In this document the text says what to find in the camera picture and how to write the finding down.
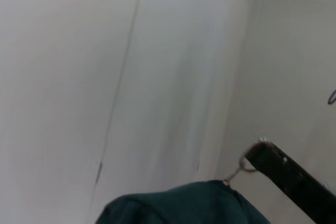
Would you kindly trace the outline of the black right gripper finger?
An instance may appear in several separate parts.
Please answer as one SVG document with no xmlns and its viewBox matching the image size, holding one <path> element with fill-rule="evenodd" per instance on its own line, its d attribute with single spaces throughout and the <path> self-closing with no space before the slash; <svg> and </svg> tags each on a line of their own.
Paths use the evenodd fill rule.
<svg viewBox="0 0 336 224">
<path fill-rule="evenodd" d="M 256 171 L 268 177 L 315 223 L 335 223 L 335 195 L 270 142 L 245 154 Z"/>
</svg>

